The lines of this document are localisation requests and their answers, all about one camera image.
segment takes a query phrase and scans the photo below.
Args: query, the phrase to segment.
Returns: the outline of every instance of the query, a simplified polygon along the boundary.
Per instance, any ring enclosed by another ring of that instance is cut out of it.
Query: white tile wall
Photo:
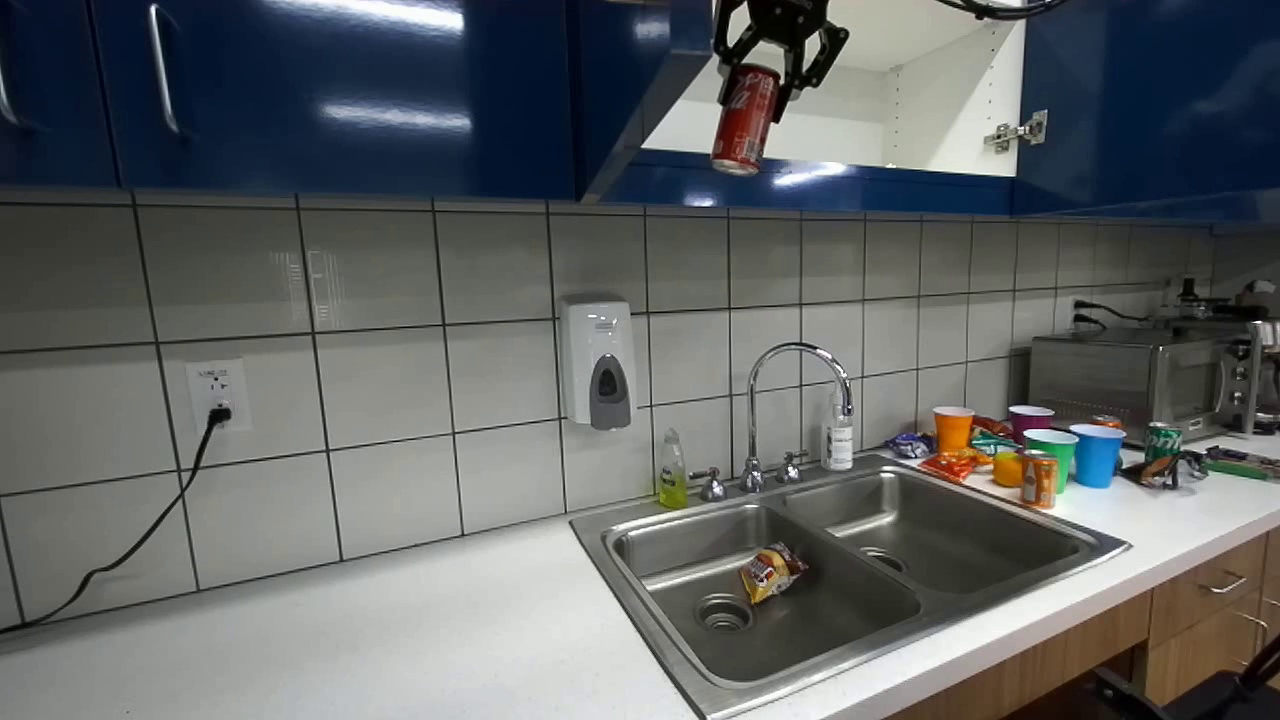
[[[163,341],[309,332],[292,212],[139,209]]]
[[[563,511],[560,428],[524,423],[457,440],[464,532],[489,532]]]
[[[315,329],[442,323],[431,212],[304,212]]]
[[[129,209],[0,209],[0,349],[154,341]]]
[[[663,428],[690,470],[741,473],[738,387],[778,341],[852,367],[866,445],[932,406],[1002,413],[1075,296],[1149,307],[1207,275],[1206,231],[1091,219],[64,197],[8,199],[0,225],[0,619],[6,544],[31,614],[168,497],[205,423],[198,359],[246,363],[249,428],[218,432],[160,561],[83,614],[636,499]],[[626,432],[558,410],[560,291],[636,307]],[[779,358],[764,381],[764,455],[822,455],[829,372]]]
[[[451,440],[333,452],[345,556],[461,538]]]
[[[207,470],[187,515],[205,589],[337,561],[323,455]]]
[[[442,329],[320,336],[320,381],[337,450],[450,432]]]
[[[6,499],[6,527],[30,615],[61,609],[90,569],[111,563],[122,552],[129,552],[129,544],[163,511],[172,497],[177,476],[139,476]],[[186,511],[172,511],[124,569],[90,585],[90,594],[64,615],[194,589],[198,578]]]

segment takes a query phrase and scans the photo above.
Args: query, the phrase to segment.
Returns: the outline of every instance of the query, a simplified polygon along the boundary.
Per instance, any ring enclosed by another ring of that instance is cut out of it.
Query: black cable
[[[172,507],[194,491],[194,483],[198,483],[198,476],[199,476],[199,466],[205,466],[205,452],[207,452],[207,440],[213,440],[213,432],[218,432],[219,423],[228,423],[228,419],[233,419],[228,410],[213,410],[213,413],[207,413],[205,438],[199,438],[198,455],[194,455],[194,476],[187,476],[187,483],[163,504],[163,511],[154,519],[154,527],[149,527],[139,539],[133,539],[111,563],[100,563],[100,569],[83,571],[79,585],[77,585],[77,594],[72,594],[64,605],[55,605],[51,614],[46,614],[46,615],[36,615],[36,619],[8,626],[8,630],[0,630],[0,637],[30,631],[30,630],[42,630],[42,626],[55,619],[61,614],[68,614],[68,609],[90,594],[90,585],[93,585],[97,578],[110,578],[110,571],[124,569],[124,563],[160,532],[160,526],[172,515]]]

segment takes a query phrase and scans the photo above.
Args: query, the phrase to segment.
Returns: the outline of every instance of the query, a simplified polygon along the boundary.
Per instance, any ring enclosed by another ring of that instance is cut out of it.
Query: can
[[[719,128],[711,147],[711,170],[727,176],[758,176],[767,126],[779,97],[779,73],[762,64],[738,64],[719,89]]]
[[[1047,511],[1051,499],[1055,499],[1051,455],[1030,450],[1030,452],[1025,452],[1025,491],[1021,491],[1021,504],[1025,504],[1025,507],[1036,507],[1036,511]]]
[[[1171,423],[1151,419],[1151,423],[1149,423],[1149,445],[1146,445],[1146,452],[1149,452],[1149,466],[1157,466],[1157,459],[1163,459],[1163,455],[1185,452],[1185,440],[1176,438]]]

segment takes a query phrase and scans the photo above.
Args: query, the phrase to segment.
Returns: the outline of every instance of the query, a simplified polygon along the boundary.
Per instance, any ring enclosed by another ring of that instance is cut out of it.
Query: electrical outlet
[[[233,410],[228,432],[253,432],[249,381],[240,359],[187,363],[194,419],[205,428],[213,410]]]

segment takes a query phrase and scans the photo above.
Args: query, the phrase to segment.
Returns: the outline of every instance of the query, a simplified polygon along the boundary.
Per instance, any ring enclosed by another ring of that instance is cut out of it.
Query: colorful cup
[[[968,452],[974,410],[932,410],[935,455]]]
[[[1025,440],[1030,428],[1051,428],[1055,413],[1044,406],[1010,406],[1014,438]]]
[[[1051,459],[1051,483],[1055,483],[1055,491],[1064,491],[1075,473],[1075,445],[1079,440],[1073,432],[1030,428],[1030,445]]]
[[[1123,432],[1103,423],[1073,423],[1079,438],[1075,445],[1075,483],[1084,490],[1114,490]]]

